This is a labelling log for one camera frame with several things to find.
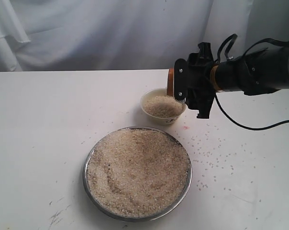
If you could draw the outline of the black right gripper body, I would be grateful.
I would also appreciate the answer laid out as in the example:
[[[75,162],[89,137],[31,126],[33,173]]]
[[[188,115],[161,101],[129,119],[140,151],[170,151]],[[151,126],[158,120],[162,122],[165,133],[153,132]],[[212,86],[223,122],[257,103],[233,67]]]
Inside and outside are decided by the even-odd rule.
[[[213,62],[198,64],[197,57],[198,53],[191,53],[187,60],[190,72],[187,105],[191,110],[198,110],[200,101],[214,100],[214,89],[209,80]]]

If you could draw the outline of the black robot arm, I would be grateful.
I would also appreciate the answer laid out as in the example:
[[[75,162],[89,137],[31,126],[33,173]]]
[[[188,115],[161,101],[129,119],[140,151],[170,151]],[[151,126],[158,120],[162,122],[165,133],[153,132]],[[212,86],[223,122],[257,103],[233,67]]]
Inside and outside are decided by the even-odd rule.
[[[217,92],[242,91],[255,96],[289,89],[289,47],[263,48],[245,56],[214,64],[209,43],[189,54],[186,104],[208,119]]]

